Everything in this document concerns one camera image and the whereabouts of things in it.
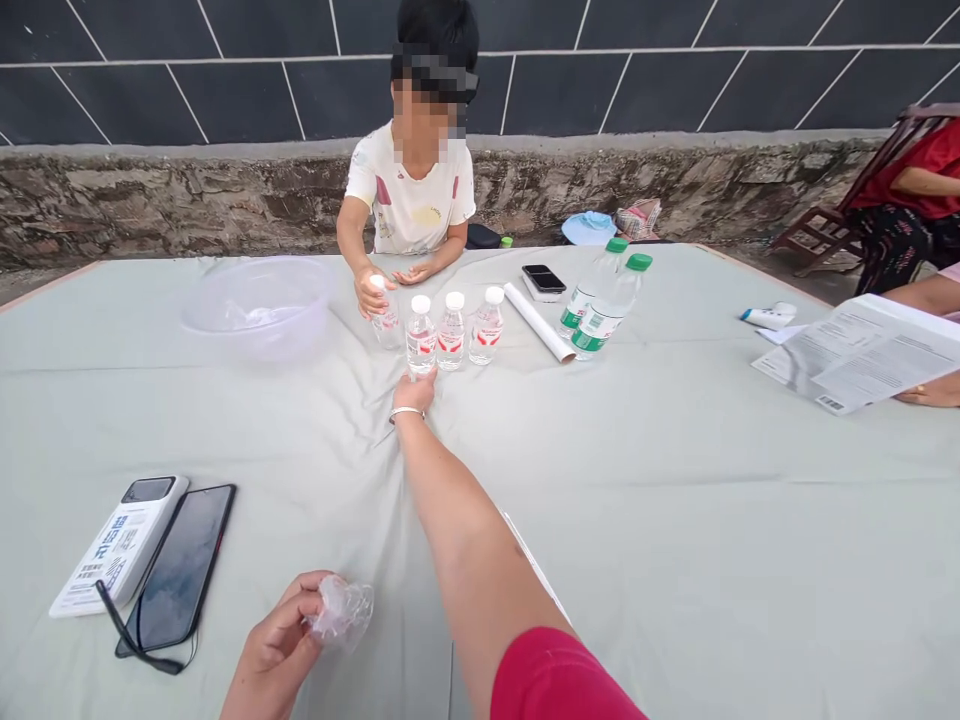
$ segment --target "black pants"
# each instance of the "black pants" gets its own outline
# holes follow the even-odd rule
[[[924,262],[939,269],[960,262],[960,213],[928,220],[901,205],[847,211],[860,235],[863,274],[857,295],[882,295],[913,282]]]

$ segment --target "white power bank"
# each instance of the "white power bank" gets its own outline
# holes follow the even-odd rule
[[[133,482],[53,601],[50,617],[104,612],[97,580],[103,580],[114,605],[128,603],[189,484],[179,475]]]
[[[533,284],[526,273],[522,273],[520,277],[523,278],[523,284],[527,286],[527,290],[530,291],[530,297],[532,297],[536,302],[559,302],[560,298],[563,297],[563,293],[545,293],[540,292],[537,289],[537,286]]]

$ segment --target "black smartphone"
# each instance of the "black smartphone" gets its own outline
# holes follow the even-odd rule
[[[236,485],[220,485],[180,498],[127,618],[130,636],[145,652],[179,645],[196,631],[236,491]],[[129,657],[133,650],[121,638],[115,654]]]
[[[520,269],[540,292],[559,295],[567,289],[546,265],[524,265]]]

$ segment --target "plastic bottle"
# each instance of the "plastic bottle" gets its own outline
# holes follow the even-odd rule
[[[463,293],[447,293],[447,310],[437,329],[437,365],[456,370],[463,362]]]
[[[407,321],[407,364],[414,375],[426,375],[437,364],[437,328],[430,319],[430,298],[415,295]]]
[[[643,285],[643,273],[652,262],[653,258],[649,255],[631,255],[613,285],[590,302],[571,340],[577,351],[577,360],[592,360],[606,345],[637,301]]]
[[[384,350],[396,350],[403,344],[400,330],[400,313],[397,308],[397,298],[392,291],[387,290],[383,275],[371,275],[370,284],[383,293],[387,307],[382,315],[373,314],[373,329]]]
[[[577,289],[560,317],[560,337],[573,335],[593,299],[613,284],[628,244],[623,238],[611,238],[604,252],[593,261],[587,274],[577,283]]]
[[[497,352],[497,342],[503,332],[503,316],[500,303],[503,302],[503,288],[496,285],[488,287],[484,295],[485,302],[477,310],[470,334],[470,362],[475,365],[489,365]]]

